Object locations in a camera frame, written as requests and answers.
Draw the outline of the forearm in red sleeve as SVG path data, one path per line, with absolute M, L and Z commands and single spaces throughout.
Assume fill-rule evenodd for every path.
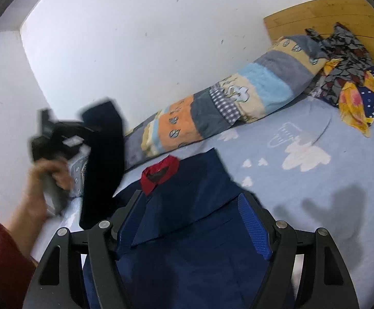
M 43 198 L 23 200 L 7 225 L 0 223 L 0 308 L 21 308 L 36 266 L 31 251 L 48 219 Z

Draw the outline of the person's left hand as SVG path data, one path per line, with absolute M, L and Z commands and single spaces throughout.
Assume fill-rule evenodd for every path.
M 65 158 L 41 158 L 29 171 L 23 203 L 34 217 L 59 216 L 66 208 L 72 184 Z

